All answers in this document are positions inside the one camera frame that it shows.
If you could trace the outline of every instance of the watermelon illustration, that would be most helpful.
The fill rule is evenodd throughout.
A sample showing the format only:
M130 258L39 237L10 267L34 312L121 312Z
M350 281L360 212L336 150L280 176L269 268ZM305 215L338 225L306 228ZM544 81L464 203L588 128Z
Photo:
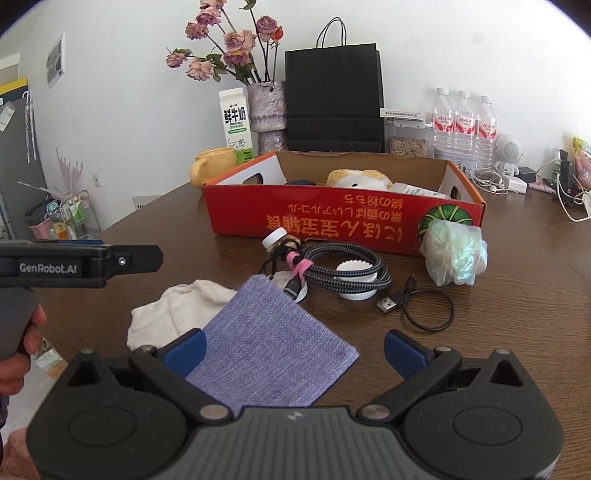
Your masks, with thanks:
M419 240L423 240L423 236L427 233L427 229L429 228L429 223L435 219L472 225L472 217L463 208L458 207L457 205L440 205L439 207L429 210L418 224Z

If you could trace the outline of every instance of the pink cable tie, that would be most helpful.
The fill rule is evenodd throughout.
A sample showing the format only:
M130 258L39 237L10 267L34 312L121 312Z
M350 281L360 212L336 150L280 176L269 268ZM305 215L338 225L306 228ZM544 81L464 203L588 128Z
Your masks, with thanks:
M304 283L306 283L306 277L304 276L304 274L306 273L306 270L308 270L312 265L314 265L314 262L312 260L304 258L297 265L294 265L294 260L299 256L300 254L298 254L297 252L289 252L287 254L286 260L287 265L289 265L290 270L293 272L293 276L299 276L300 282L303 285Z

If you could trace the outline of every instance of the hand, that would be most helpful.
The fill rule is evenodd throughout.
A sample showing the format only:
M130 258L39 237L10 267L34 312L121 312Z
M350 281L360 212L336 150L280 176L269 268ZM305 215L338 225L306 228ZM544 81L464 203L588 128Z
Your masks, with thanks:
M29 355L41 348L43 337L39 331L40 325L47 323L47 316L39 305L31 315L31 323L25 331L23 344ZM24 376L31 368L31 360L26 355L17 353L12 357L0 361L0 395L16 395L22 390Z

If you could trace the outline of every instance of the yellow cup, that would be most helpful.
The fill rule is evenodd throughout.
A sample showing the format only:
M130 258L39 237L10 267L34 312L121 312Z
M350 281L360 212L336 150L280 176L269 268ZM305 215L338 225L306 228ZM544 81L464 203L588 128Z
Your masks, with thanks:
M236 167L237 162L236 150L230 147L215 148L200 153L195 157L195 163L191 167L189 174L191 184L200 189L205 182Z

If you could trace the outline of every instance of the stuffed toy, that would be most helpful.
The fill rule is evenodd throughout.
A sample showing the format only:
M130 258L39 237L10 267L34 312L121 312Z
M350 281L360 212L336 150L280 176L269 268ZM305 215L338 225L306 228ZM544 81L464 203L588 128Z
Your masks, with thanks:
M327 187L387 191L392 182L377 170L333 170L326 180Z

